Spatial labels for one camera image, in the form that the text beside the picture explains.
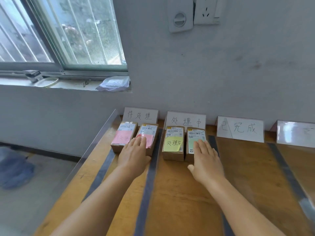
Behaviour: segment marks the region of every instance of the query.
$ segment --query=white plastic package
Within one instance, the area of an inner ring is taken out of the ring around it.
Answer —
[[[129,84],[129,76],[115,76],[105,79],[96,89],[109,92],[124,91],[129,87]]]

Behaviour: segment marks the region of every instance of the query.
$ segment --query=forearm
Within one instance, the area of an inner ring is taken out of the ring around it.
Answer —
[[[106,235],[133,178],[116,168],[52,234],[52,236]]]
[[[254,206],[252,206],[225,178],[215,186],[207,185],[227,218],[236,236],[284,235]]]

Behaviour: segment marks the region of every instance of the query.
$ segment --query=dark baseboard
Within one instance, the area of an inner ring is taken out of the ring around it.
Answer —
[[[31,147],[23,147],[23,146],[14,145],[14,144],[8,144],[8,143],[0,143],[0,146],[8,146],[11,149],[16,150],[16,151],[24,151],[24,152],[37,154],[37,155],[48,156],[48,157],[52,157],[56,159],[68,160],[68,161],[73,161],[73,162],[79,162],[79,160],[81,159],[81,157],[79,156],[72,156],[72,155],[67,155],[63,153],[39,150],[39,149],[31,148]]]

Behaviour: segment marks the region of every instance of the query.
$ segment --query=white switch panel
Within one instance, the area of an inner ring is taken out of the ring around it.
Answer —
[[[171,33],[193,28],[193,0],[167,0],[168,28]]]
[[[219,24],[223,0],[197,0],[194,25]]]

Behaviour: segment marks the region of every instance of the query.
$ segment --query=blue plastic bag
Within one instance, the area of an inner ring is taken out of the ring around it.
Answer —
[[[25,156],[8,148],[0,147],[0,186],[3,189],[20,187],[34,176],[35,166]]]

